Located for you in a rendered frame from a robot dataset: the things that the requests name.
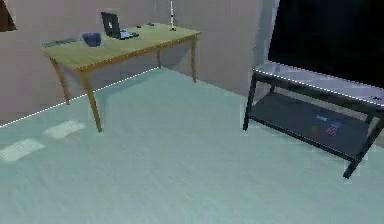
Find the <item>black laptop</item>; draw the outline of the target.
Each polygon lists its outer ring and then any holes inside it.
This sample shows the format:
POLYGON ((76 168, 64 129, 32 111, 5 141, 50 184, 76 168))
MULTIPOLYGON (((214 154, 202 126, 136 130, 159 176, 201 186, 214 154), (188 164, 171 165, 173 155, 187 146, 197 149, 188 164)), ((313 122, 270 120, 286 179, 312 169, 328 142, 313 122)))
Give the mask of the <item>black laptop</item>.
POLYGON ((105 33, 108 37, 115 38, 118 40, 125 40, 139 36, 138 33, 121 30, 119 26, 118 16, 116 14, 102 12, 101 17, 105 33))

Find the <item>wooden table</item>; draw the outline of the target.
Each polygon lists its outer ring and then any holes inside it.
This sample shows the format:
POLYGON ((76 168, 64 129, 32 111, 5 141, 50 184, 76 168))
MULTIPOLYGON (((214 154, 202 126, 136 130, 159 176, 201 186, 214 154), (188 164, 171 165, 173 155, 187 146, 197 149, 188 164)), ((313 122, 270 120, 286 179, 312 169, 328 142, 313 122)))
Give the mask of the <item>wooden table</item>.
POLYGON ((161 68, 161 51, 163 49, 190 42, 192 79, 193 81, 197 80, 195 46, 201 31, 183 27, 175 27, 175 30, 172 31, 170 25, 161 23, 155 23, 153 26, 143 25, 141 28, 129 28, 129 31, 138 33, 139 36, 118 40, 102 34, 101 45, 97 47, 89 47, 81 39, 64 44, 40 47, 40 51, 50 60, 56 71, 66 104, 70 101, 70 95, 59 65, 62 64, 80 75, 99 132, 102 131, 102 125, 94 91, 88 78, 89 72, 150 53, 156 54, 157 67, 161 68))

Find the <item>grey flat book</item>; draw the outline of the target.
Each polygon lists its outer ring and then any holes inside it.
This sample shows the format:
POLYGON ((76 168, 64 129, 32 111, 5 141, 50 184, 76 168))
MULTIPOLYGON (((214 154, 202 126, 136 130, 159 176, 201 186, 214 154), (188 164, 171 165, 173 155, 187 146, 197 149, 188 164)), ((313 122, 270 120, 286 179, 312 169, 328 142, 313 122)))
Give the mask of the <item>grey flat book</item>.
POLYGON ((51 42, 47 42, 47 43, 43 43, 41 44, 42 47, 52 47, 52 46, 56 46, 56 45, 63 45, 63 44, 67 44, 67 43, 72 43, 72 42, 76 42, 76 41, 79 41, 79 37, 73 37, 73 38, 67 38, 67 39, 63 39, 63 40, 54 40, 54 41, 51 41, 51 42))

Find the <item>black television set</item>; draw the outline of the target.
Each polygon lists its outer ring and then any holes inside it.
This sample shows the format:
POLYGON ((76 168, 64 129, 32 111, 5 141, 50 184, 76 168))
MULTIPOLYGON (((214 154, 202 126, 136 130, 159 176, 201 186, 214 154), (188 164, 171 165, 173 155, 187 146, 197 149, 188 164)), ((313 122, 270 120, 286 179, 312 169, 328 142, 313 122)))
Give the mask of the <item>black television set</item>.
POLYGON ((384 88, 384 0, 280 0, 268 59, 384 88))

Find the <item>black television stand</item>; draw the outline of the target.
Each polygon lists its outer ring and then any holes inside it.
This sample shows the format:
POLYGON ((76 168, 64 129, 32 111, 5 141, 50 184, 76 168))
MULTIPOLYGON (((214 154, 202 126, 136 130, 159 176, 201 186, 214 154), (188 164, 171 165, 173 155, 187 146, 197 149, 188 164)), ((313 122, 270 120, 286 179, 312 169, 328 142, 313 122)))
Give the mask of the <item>black television stand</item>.
POLYGON ((353 82, 287 65, 265 62, 252 71, 243 128, 253 120, 350 162, 352 175, 384 130, 384 88, 353 82), (349 115, 275 91, 279 87, 363 113, 349 115), (340 122, 336 136, 326 134, 330 122, 340 122))

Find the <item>white slim lamp post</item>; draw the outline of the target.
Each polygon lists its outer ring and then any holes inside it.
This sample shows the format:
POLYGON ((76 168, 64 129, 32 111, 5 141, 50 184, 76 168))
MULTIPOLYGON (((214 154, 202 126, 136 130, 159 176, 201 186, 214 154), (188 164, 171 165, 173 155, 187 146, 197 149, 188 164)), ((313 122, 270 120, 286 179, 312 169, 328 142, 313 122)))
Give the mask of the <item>white slim lamp post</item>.
POLYGON ((170 26, 171 31, 176 31, 175 25, 174 25, 174 7, 173 7, 173 0, 169 0, 170 5, 170 26))

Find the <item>red and blue small box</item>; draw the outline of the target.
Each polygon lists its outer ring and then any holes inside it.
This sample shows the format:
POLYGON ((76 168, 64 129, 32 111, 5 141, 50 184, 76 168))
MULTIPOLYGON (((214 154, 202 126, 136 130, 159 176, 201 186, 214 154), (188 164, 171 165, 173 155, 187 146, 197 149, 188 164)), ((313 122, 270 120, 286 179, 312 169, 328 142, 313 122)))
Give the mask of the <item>red and blue small box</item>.
POLYGON ((326 134, 333 137, 337 135, 337 132, 340 130, 342 127, 342 124, 340 122, 330 122, 327 129, 326 129, 326 134))

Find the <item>dark blue bowl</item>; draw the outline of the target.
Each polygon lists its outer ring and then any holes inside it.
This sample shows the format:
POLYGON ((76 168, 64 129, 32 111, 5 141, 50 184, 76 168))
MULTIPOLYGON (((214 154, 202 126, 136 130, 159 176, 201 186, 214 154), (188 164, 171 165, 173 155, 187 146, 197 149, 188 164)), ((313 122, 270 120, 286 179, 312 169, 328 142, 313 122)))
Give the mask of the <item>dark blue bowl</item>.
POLYGON ((89 47, 98 47, 101 44, 100 33, 84 33, 81 37, 89 47))

